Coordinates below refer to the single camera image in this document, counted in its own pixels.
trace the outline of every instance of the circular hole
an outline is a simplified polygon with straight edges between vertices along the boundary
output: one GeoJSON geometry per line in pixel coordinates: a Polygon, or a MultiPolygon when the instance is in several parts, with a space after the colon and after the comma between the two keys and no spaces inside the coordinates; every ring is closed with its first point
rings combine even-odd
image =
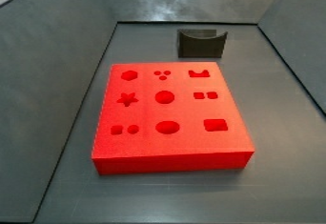
{"type": "Polygon", "coordinates": [[[176,100],[176,95],[170,91],[162,91],[157,94],[156,100],[160,104],[170,104],[176,100]]]}
{"type": "Polygon", "coordinates": [[[173,134],[180,131],[180,124],[176,121],[162,121],[156,128],[164,134],[173,134]]]}
{"type": "Polygon", "coordinates": [[[131,126],[129,126],[129,128],[127,128],[127,132],[129,132],[130,134],[135,134],[135,133],[138,133],[138,131],[139,131],[139,126],[138,126],[138,125],[131,125],[131,126]]]}

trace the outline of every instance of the shape cutout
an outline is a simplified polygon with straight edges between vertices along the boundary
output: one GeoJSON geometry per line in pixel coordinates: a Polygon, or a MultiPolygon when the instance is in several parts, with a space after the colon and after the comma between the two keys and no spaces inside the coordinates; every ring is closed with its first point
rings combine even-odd
{"type": "Polygon", "coordinates": [[[113,126],[111,127],[111,134],[113,135],[121,135],[121,134],[123,134],[123,126],[122,125],[113,126]]]}
{"type": "Polygon", "coordinates": [[[122,73],[122,79],[126,81],[131,81],[138,78],[138,72],[137,71],[126,71],[122,73]]]}
{"type": "Polygon", "coordinates": [[[126,107],[130,106],[131,103],[137,103],[139,100],[135,98],[135,92],[131,94],[122,93],[122,98],[118,100],[118,103],[123,103],[126,107]]]}
{"type": "Polygon", "coordinates": [[[205,129],[209,132],[228,131],[229,125],[225,119],[206,119],[204,121],[205,129]]]}
{"type": "Polygon", "coordinates": [[[173,134],[180,131],[180,124],[176,121],[162,121],[156,128],[164,134],[173,134]]]}
{"type": "Polygon", "coordinates": [[[190,77],[210,77],[209,70],[204,70],[202,72],[197,73],[193,70],[189,71],[190,77]]]}
{"type": "Polygon", "coordinates": [[[138,125],[131,125],[131,126],[129,126],[129,128],[127,128],[127,132],[129,132],[130,134],[135,134],[135,133],[138,133],[138,131],[139,131],[139,126],[138,126],[138,125]]]}
{"type": "Polygon", "coordinates": [[[204,92],[194,92],[196,99],[205,99],[205,93],[204,92]]]}
{"type": "Polygon", "coordinates": [[[209,99],[217,99],[220,97],[218,92],[209,92],[208,97],[209,99]]]}
{"type": "Polygon", "coordinates": [[[176,100],[176,95],[170,91],[162,91],[157,94],[156,100],[160,104],[170,104],[176,100]]]}

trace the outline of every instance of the red foam block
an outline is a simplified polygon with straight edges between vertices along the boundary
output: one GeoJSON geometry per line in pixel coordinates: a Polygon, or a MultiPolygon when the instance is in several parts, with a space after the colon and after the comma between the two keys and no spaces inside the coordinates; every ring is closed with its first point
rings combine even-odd
{"type": "Polygon", "coordinates": [[[245,168],[254,151],[217,63],[113,66],[93,153],[99,174],[245,168]]]}

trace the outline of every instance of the black object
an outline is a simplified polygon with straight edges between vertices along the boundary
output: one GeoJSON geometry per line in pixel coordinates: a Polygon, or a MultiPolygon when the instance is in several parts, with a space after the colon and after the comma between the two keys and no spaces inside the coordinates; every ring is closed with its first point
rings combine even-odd
{"type": "Polygon", "coordinates": [[[221,58],[229,32],[217,30],[178,30],[178,57],[221,58]]]}

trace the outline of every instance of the shape sorter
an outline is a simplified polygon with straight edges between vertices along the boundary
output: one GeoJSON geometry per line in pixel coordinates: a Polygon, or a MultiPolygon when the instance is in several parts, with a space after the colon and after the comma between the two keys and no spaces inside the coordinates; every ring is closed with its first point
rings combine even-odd
{"type": "Polygon", "coordinates": [[[216,62],[113,66],[93,153],[99,174],[245,168],[254,151],[216,62]]]}

